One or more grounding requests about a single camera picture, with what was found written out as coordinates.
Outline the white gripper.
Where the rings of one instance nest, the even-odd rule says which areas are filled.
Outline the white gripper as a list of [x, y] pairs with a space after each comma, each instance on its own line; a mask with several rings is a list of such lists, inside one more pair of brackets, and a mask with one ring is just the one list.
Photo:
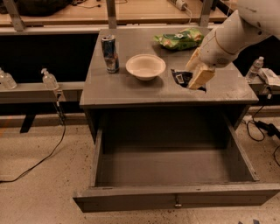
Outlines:
[[215, 76], [215, 67], [225, 67], [238, 57], [240, 47], [221, 29], [211, 30], [192, 54], [185, 69], [192, 73], [189, 89], [199, 89]]

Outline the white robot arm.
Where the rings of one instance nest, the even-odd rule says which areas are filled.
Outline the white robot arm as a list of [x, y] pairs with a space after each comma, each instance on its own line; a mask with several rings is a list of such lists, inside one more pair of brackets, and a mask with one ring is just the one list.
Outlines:
[[204, 38], [185, 70], [190, 89], [204, 86], [215, 69], [226, 67], [239, 53], [270, 36], [280, 37], [280, 0], [238, 0], [237, 9]]

